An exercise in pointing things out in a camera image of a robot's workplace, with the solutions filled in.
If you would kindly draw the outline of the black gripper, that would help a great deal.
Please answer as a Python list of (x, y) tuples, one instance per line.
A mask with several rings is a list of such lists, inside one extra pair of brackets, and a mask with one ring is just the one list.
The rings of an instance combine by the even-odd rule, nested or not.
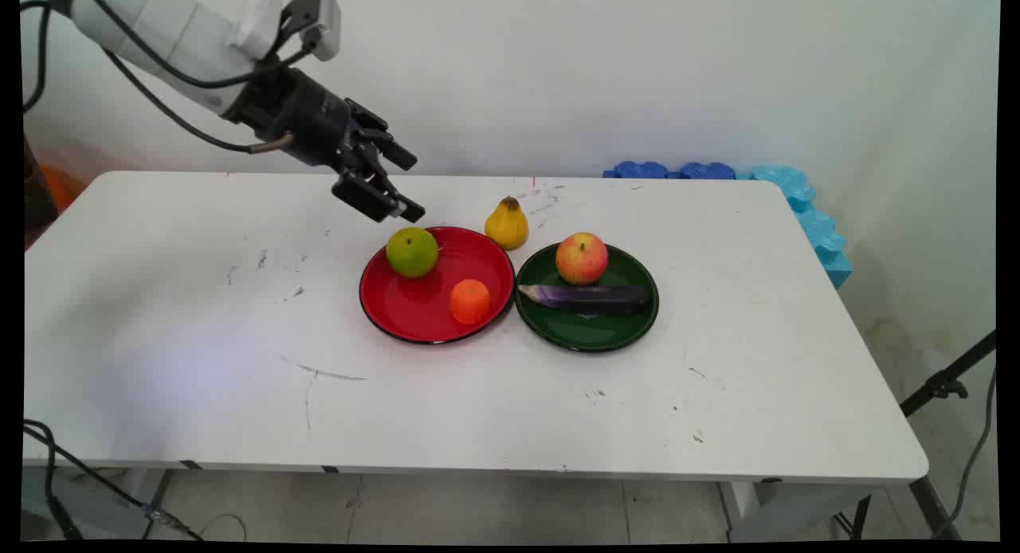
[(394, 139), (378, 114), (339, 98), (299, 69), (280, 68), (245, 82), (226, 120), (248, 125), (263, 143), (291, 135), (284, 152), (309, 166), (335, 169), (332, 196), (373, 222), (415, 223), (426, 215), (422, 205), (396, 189), (379, 162), (382, 155), (410, 171), (418, 157)]

